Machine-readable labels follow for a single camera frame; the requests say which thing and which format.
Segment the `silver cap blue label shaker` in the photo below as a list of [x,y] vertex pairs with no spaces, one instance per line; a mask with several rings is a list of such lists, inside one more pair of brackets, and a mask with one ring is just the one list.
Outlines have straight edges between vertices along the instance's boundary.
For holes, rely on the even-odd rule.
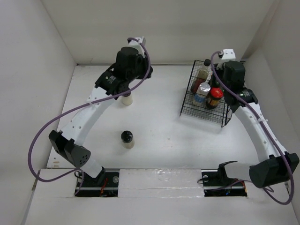
[[210,85],[206,82],[201,83],[194,95],[193,105],[200,106],[206,100],[209,92]]

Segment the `red lid sauce jar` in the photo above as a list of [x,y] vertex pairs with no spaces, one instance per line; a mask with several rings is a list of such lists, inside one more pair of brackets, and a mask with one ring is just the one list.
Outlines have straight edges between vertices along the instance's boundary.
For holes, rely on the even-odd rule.
[[214,109],[218,106],[220,100],[223,98],[224,93],[220,88],[211,88],[206,98],[206,106],[209,109]]

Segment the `black cap shaker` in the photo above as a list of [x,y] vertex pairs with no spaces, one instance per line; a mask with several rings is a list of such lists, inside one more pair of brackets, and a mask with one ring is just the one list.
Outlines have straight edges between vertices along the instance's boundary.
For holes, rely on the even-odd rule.
[[123,105],[126,105],[126,106],[131,105],[133,103],[133,97],[132,97],[131,92],[123,95],[121,97],[121,102]]
[[128,130],[123,131],[121,133],[121,140],[122,140],[123,147],[126,149],[131,149],[135,145],[134,136],[131,131]]

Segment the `tall dark sauce bottle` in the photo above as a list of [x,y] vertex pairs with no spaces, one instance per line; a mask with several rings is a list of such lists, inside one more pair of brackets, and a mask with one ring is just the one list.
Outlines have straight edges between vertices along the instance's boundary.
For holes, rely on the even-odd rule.
[[198,90],[198,87],[201,83],[206,82],[208,76],[209,76],[209,66],[210,66],[210,60],[206,59],[198,68],[195,79],[192,82],[190,91],[192,93],[196,93]]

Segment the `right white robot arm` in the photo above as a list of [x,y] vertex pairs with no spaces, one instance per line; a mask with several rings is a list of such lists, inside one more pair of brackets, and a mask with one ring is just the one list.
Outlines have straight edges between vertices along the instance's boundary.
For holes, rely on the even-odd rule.
[[257,152],[259,163],[249,167],[253,184],[264,188],[289,181],[300,159],[280,144],[262,115],[257,97],[244,86],[244,65],[231,60],[211,69],[224,90],[225,102],[243,124]]

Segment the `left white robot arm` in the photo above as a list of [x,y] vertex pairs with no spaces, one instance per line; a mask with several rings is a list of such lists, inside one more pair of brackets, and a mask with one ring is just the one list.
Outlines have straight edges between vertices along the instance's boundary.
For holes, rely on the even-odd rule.
[[118,97],[132,91],[129,84],[151,75],[150,58],[144,45],[128,45],[117,53],[113,63],[95,82],[87,104],[60,131],[49,134],[50,142],[61,157],[88,175],[94,186],[104,182],[105,169],[86,149],[84,141],[103,112]]

